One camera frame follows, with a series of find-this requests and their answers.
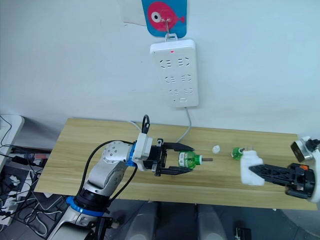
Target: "blue poster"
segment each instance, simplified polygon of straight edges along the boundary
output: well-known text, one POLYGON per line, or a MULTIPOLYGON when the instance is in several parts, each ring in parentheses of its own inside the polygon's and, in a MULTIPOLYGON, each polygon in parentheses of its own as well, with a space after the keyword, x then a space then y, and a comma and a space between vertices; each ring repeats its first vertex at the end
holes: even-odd
POLYGON ((153 36, 171 34, 183 38, 187 33, 187 0, 142 0, 146 26, 153 36))

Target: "power socket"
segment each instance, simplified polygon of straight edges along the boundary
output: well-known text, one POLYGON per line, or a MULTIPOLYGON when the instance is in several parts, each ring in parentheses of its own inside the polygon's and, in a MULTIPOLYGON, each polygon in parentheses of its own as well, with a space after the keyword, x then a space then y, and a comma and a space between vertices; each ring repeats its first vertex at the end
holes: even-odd
POLYGON ((199 104, 196 44, 193 40, 170 40, 150 47, 165 100, 172 107, 199 104))

